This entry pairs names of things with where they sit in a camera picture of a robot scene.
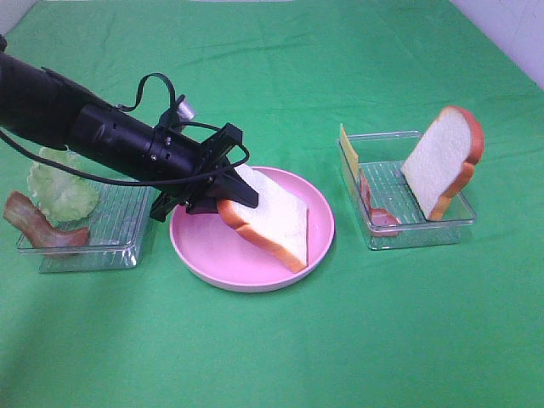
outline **plastic tray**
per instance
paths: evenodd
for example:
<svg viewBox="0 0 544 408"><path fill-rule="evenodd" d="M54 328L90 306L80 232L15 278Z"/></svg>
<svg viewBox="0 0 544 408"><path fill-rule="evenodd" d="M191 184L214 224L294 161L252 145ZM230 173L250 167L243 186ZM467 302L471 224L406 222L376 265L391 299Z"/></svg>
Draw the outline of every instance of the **plastic tray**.
<svg viewBox="0 0 544 408"><path fill-rule="evenodd" d="M387 209L398 225L379 226L371 221L370 208L360 193L360 181L349 165L349 159L338 140L343 178L370 249L393 249L455 244L469 235L467 226L476 214L462 193L452 200L441 221L427 221L412 194L400 166L416 146L422 133L418 131L348 135L357 153L357 167L371 188L371 207Z"/></svg>
<svg viewBox="0 0 544 408"><path fill-rule="evenodd" d="M128 269L138 264L154 191L150 187L91 184L100 191L93 212L79 221L55 225L60 230L88 226L88 245L34 248L24 235L18 239L20 253L41 259L41 273Z"/></svg>

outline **plastic plate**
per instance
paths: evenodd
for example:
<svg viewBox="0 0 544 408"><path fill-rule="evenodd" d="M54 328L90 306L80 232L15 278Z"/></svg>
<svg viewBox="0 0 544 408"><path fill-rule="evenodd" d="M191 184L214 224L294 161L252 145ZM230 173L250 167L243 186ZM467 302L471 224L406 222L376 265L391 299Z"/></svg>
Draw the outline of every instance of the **plastic plate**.
<svg viewBox="0 0 544 408"><path fill-rule="evenodd" d="M274 167L253 167L306 201L309 265L293 274L266 251L242 239L217 214L189 215L176 207L170 239L181 259L202 280L233 292L269 292L307 276L332 243L334 217L325 197L296 174Z"/></svg>

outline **bread slice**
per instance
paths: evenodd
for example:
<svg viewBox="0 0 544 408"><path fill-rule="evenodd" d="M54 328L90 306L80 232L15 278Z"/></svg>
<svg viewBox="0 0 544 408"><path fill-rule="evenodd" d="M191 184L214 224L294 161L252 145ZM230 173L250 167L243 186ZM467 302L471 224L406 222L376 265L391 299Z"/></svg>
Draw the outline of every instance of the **bread slice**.
<svg viewBox="0 0 544 408"><path fill-rule="evenodd" d="M272 178L248 165L236 168L258 192L257 208L219 200L221 219L247 241L272 253L292 272L308 266L308 206Z"/></svg>
<svg viewBox="0 0 544 408"><path fill-rule="evenodd" d="M483 152L484 133L474 115L446 106L400 168L426 219L442 219Z"/></svg>

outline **robotic arm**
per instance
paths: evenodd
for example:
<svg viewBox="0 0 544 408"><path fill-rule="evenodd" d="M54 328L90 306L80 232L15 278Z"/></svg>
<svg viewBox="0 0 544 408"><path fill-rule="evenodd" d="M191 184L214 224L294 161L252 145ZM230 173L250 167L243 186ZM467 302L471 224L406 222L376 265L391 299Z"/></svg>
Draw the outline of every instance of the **robotic arm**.
<svg viewBox="0 0 544 408"><path fill-rule="evenodd" d="M112 106L57 72L38 70L5 54L5 48L0 36L0 127L39 145L56 150L70 148L139 182L78 172L88 179L156 187L161 194L150 216L159 221L164 221L178 204L185 205L187 213L214 213L216 200L223 198L257 206L258 193L234 171L249 158L242 131L230 123L218 128L191 122L195 112L184 95L175 98L172 84L162 74L142 78L133 107ZM170 105L154 127L125 113L138 106L149 77L162 79L170 94ZM181 133L186 126L209 128L215 133L198 143ZM20 153L40 159L3 132L0 139ZM226 156L236 146L246 157L231 164Z"/></svg>

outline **green cloth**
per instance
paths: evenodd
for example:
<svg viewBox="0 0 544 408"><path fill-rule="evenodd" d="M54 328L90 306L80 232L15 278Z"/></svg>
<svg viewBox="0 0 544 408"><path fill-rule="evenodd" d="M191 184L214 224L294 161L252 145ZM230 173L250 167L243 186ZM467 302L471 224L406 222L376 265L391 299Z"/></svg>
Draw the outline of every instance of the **green cloth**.
<svg viewBox="0 0 544 408"><path fill-rule="evenodd" d="M251 164L319 188L336 218L293 286L227 292L154 222L136 269L40 275L0 222L0 406L533 407L544 401L544 93L445 0L39 2L8 53L111 103L163 72ZM153 125L156 81L134 115ZM485 152L458 245L366 249L339 170L349 133L425 130L448 104ZM30 162L0 144L0 201Z"/></svg>

